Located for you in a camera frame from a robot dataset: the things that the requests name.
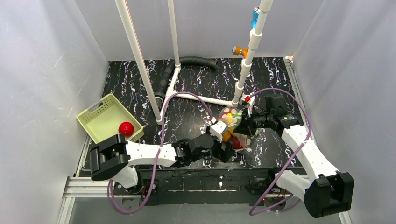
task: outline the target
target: gray wall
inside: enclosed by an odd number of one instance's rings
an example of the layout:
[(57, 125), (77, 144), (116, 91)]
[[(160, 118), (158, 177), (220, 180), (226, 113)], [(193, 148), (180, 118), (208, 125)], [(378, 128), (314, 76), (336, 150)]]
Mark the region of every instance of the gray wall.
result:
[[(127, 210), (138, 206), (137, 201), (124, 202)], [(338, 215), (319, 219), (312, 218), (303, 203), (278, 215), (264, 212), (250, 216), (251, 206), (247, 204), (172, 204), (146, 206), (131, 215), (121, 215), (114, 211), (107, 198), (77, 198), (70, 224), (340, 224)]]
[(395, 223), (396, 1), (325, 0), (294, 56), (324, 155), (354, 180), (353, 223)]
[[(133, 60), (113, 0), (76, 0), (108, 61)], [(293, 55), (322, 0), (275, 0), (256, 56)], [(175, 0), (180, 56), (235, 57), (260, 0)], [(128, 0), (145, 59), (174, 58), (167, 0)]]
[(0, 49), (0, 222), (53, 224), (108, 63), (74, 1), (3, 1)]

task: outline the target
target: red ball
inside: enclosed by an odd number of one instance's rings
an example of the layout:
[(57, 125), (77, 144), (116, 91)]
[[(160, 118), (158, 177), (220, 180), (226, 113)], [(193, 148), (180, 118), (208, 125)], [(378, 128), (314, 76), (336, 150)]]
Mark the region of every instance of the red ball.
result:
[(123, 122), (118, 128), (118, 132), (125, 135), (125, 137), (131, 137), (134, 133), (134, 126), (129, 122)]

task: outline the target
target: black corrugated hose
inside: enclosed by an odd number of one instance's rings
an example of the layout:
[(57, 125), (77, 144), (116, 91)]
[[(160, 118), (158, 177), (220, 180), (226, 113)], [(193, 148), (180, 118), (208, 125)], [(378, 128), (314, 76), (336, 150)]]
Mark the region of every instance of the black corrugated hose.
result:
[[(182, 65), (198, 65), (198, 66), (206, 66), (209, 68), (216, 69), (217, 60), (216, 59), (207, 59), (202, 57), (181, 57), (180, 64)], [(168, 88), (169, 80), (172, 77), (173, 71), (175, 70), (175, 62), (172, 61), (165, 68), (165, 71), (161, 74), (161, 81), (157, 87), (157, 90), (154, 92), (156, 96), (156, 102), (158, 107), (161, 109), (163, 100), (165, 99), (166, 89)]]

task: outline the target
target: black marble tabletop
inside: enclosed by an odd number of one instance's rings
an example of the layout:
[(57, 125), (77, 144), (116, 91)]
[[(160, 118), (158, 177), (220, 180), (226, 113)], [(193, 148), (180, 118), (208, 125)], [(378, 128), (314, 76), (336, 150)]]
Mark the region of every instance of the black marble tabletop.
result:
[[(161, 80), (161, 72), (169, 62), (170, 60), (145, 62), (154, 90)], [(232, 100), (235, 82), (240, 77), (240, 63), (241, 59), (239, 58), (220, 58), (218, 59), (216, 70), (199, 66), (182, 66), (176, 82), (176, 90), (192, 92), (198, 96)], [(250, 75), (246, 79), (244, 92), (251, 94), (267, 87), (280, 88), (294, 94), (286, 66), (281, 57), (254, 58), (252, 61)], [(154, 113), (151, 110), (151, 105), (135, 61), (110, 62), (103, 96), (108, 93), (112, 93), (144, 126), (144, 136), (139, 140), (140, 143), (160, 143), (161, 127), (156, 124)], [(260, 106), (260, 102), (262, 101), (260, 101), (259, 97), (256, 100), (256, 104)], [(286, 104), (289, 112), (299, 113), (297, 104), (288, 96), (286, 97)], [(218, 118), (224, 106), (208, 105), (214, 117)], [(165, 143), (174, 142), (182, 138), (197, 137), (204, 130), (204, 127), (210, 124), (208, 113), (198, 101), (183, 98), (174, 98), (170, 102), (165, 122)], [(261, 130), (258, 140), (251, 148), (252, 152), (235, 153), (227, 163), (222, 163), (216, 159), (210, 161), (199, 160), (192, 163), (189, 168), (279, 167), (292, 154), (283, 140), (270, 129)], [(83, 170), (89, 170), (88, 161), (89, 158), (86, 159)], [(301, 166), (297, 160), (294, 160), (290, 165)]]

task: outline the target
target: purple hose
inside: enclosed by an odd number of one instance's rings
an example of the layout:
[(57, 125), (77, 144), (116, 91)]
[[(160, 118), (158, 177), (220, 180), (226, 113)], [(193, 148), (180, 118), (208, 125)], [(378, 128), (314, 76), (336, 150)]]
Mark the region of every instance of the purple hose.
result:
[[(293, 95), (291, 95), (290, 93), (288, 93), (288, 92), (285, 91), (285, 90), (281, 90), (281, 89), (278, 89), (278, 88), (265, 88), (265, 89), (262, 89), (262, 90), (259, 90), (259, 91), (255, 92), (251, 97), (253, 97), (253, 96), (255, 96), (255, 95), (257, 95), (257, 94), (259, 94), (259, 93), (261, 93), (261, 92), (269, 91), (269, 90), (275, 90), (275, 91), (280, 91), (280, 92), (286, 93), (286, 94), (289, 95), (289, 96), (298, 104), (298, 106), (301, 108), (301, 110), (303, 111), (303, 114), (304, 114), (305, 117), (307, 118), (307, 122), (308, 122), (308, 134), (307, 134), (307, 137), (306, 137), (305, 140), (304, 140), (304, 142), (306, 142), (306, 141), (311, 137), (311, 133), (312, 133), (311, 120), (309, 119), (309, 117), (308, 117), (308, 115), (307, 115), (307, 111), (301, 106), (301, 104), (297, 101), (297, 99), (296, 99)], [(267, 208), (265, 208), (265, 209), (263, 209), (263, 210), (261, 210), (261, 211), (254, 212), (254, 210), (255, 210), (256, 207), (259, 205), (259, 203), (265, 198), (265, 196), (268, 194), (268, 192), (271, 190), (271, 188), (275, 185), (276, 181), (281, 177), (282, 173), (286, 170), (287, 166), (291, 163), (291, 161), (294, 159), (294, 157), (296, 157), (297, 153), (298, 153), (298, 152), (301, 150), (301, 148), (304, 146), (304, 142), (301, 143), (300, 146), (298, 146), (298, 148), (294, 151), (294, 153), (291, 155), (291, 157), (289, 158), (289, 160), (287, 160), (287, 162), (285, 163), (285, 165), (282, 167), (282, 169), (281, 169), (281, 171), (279, 172), (279, 174), (275, 177), (275, 179), (272, 181), (272, 183), (271, 183), (271, 184), (268, 186), (268, 188), (264, 191), (264, 193), (261, 195), (261, 197), (259, 198), (259, 200), (257, 200), (257, 202), (253, 205), (252, 209), (251, 209), (250, 212), (249, 212), (249, 215), (255, 216), (255, 215), (257, 215), (257, 214), (260, 214), (260, 213), (262, 213), (262, 212), (265, 212), (265, 211), (267, 211), (267, 210), (269, 210), (269, 209), (271, 209), (271, 208), (274, 208), (275, 206), (277, 206), (277, 205), (279, 205), (279, 204), (281, 204), (281, 203), (283, 203), (283, 202), (286, 202), (287, 200), (289, 200), (289, 199), (293, 196), (293, 194), (291, 194), (289, 197), (287, 197), (287, 198), (281, 200), (280, 202), (278, 202), (278, 203), (276, 203), (276, 204), (273, 204), (273, 205), (271, 205), (271, 206), (269, 206), (269, 207), (267, 207)], [(299, 202), (299, 201), (297, 201), (294, 205), (292, 205), (292, 206), (291, 206), (290, 208), (288, 208), (287, 210), (292, 209), (294, 206), (297, 205), (298, 202)]]
[(189, 94), (189, 95), (192, 95), (192, 96), (194, 96), (195, 98), (197, 98), (197, 99), (202, 103), (202, 105), (205, 107), (205, 109), (206, 109), (206, 111), (208, 112), (208, 114), (210, 115), (210, 120), (213, 118), (212, 112), (209, 110), (208, 105), (206, 105), (206, 103), (205, 103), (200, 97), (198, 97), (197, 95), (195, 95), (195, 94), (193, 94), (193, 93), (189, 93), (189, 92), (177, 92), (177, 93), (175, 93), (175, 94), (172, 94), (172, 95), (168, 98), (168, 100), (165, 102), (165, 104), (164, 104), (164, 110), (163, 110), (163, 113), (162, 113), (161, 144), (160, 144), (160, 147), (159, 147), (159, 149), (158, 149), (157, 155), (156, 155), (155, 160), (154, 160), (153, 174), (152, 174), (152, 176), (151, 176), (150, 187), (149, 187), (149, 189), (148, 189), (147, 196), (146, 196), (146, 198), (143, 200), (143, 202), (141, 203), (141, 205), (140, 205), (137, 209), (132, 210), (132, 211), (127, 211), (127, 210), (124, 210), (122, 207), (120, 207), (120, 206), (117, 204), (117, 202), (115, 201), (115, 198), (114, 198), (113, 180), (109, 180), (109, 184), (107, 185), (107, 198), (109, 199), (109, 202), (110, 202), (111, 207), (112, 207), (114, 210), (116, 210), (118, 213), (123, 214), (123, 215), (134, 214), (134, 213), (138, 212), (140, 209), (142, 209), (143, 206), (144, 206), (144, 205), (147, 203), (147, 201), (149, 200), (150, 195), (151, 195), (151, 191), (153, 190), (154, 180), (155, 180), (155, 177), (156, 177), (156, 167), (157, 167), (158, 156), (159, 156), (159, 154), (160, 154), (160, 152), (161, 152), (161, 147), (162, 147), (162, 145), (163, 145), (164, 138), (165, 138), (165, 113), (166, 113), (166, 110), (167, 110), (167, 108), (168, 108), (169, 101), (170, 101), (174, 96), (179, 95), (179, 94)]

